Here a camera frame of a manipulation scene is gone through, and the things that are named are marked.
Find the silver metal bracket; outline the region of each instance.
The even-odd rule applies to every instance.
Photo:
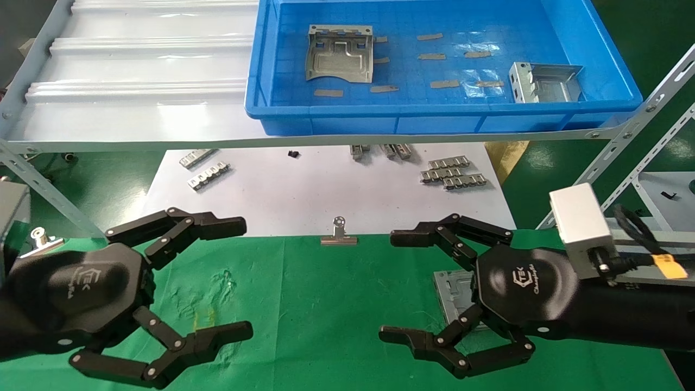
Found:
[[[514,63],[509,70],[516,103],[576,102],[581,65]]]
[[[210,150],[195,150],[192,151],[191,153],[187,154],[181,160],[179,160],[179,164],[181,164],[184,168],[187,168],[190,170],[191,168],[197,166],[203,160],[205,160],[208,156],[212,155],[213,153],[217,152],[217,148],[213,148]]]
[[[374,68],[372,33],[372,26],[309,26],[306,80],[331,76],[350,83],[371,83]]]

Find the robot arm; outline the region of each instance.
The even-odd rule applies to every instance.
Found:
[[[215,359],[225,344],[253,336],[251,323],[205,328],[183,337],[149,310],[153,270],[166,267],[197,239],[246,233],[241,217],[218,219],[176,208],[106,231],[109,245],[15,260],[0,287],[0,361],[83,346],[69,363],[93,378],[164,388],[188,367]],[[132,249],[147,241],[145,256]],[[103,356],[143,328],[165,348],[152,363]]]
[[[456,214],[419,223],[415,230],[392,232],[394,246],[438,246],[461,268],[473,271],[473,305],[438,334],[382,326],[379,338],[408,346],[415,359],[438,362],[457,378],[527,362],[535,350],[529,336],[695,349],[692,256],[668,254],[655,235],[621,207],[617,215],[625,215],[619,222],[627,229],[614,240],[591,187],[570,189],[580,193],[579,199],[588,199],[587,205],[551,194],[567,251],[512,248],[511,232]],[[657,254],[619,253],[616,242],[626,244],[626,233],[637,236],[630,244],[647,243]],[[459,236],[490,249],[478,255]],[[676,264],[682,273],[668,275],[659,262]],[[456,345],[479,322],[509,344],[468,355],[458,352]]]

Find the green cloth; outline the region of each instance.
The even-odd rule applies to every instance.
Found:
[[[553,231],[517,231],[514,238],[519,248],[559,245]],[[75,239],[63,249],[98,247]],[[533,338],[528,364],[459,381],[436,363],[414,360],[407,347],[379,340],[384,324],[441,330],[432,274],[456,268],[438,248],[394,248],[386,235],[361,236],[354,247],[320,246],[317,237],[198,241],[156,274],[152,310],[181,334],[240,320],[251,321],[255,334],[223,348],[215,362],[188,369],[168,390],[680,389],[655,349]],[[504,343],[488,330],[461,347]],[[149,361],[162,351],[138,330],[106,353]],[[68,357],[5,362],[0,390],[141,389],[86,378]]]

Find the blue tray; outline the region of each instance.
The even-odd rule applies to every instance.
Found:
[[[311,24],[371,25],[373,82],[305,80]],[[442,33],[436,40],[419,35]],[[466,58],[467,51],[492,56]],[[446,60],[423,61],[423,53]],[[514,103],[512,63],[583,65],[579,102]],[[459,88],[430,82],[460,80]],[[504,82],[476,87],[476,81]],[[371,93],[371,86],[399,91]],[[342,97],[317,97],[317,89]],[[590,0],[261,0],[246,111],[270,135],[463,134],[598,127],[635,110],[642,96]]]

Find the black cable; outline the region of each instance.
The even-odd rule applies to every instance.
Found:
[[[649,230],[649,227],[647,227],[636,213],[623,205],[616,204],[613,208],[613,215],[620,228],[640,246],[646,248],[647,251],[655,255],[669,253],[661,248],[659,241],[656,240],[654,234]]]

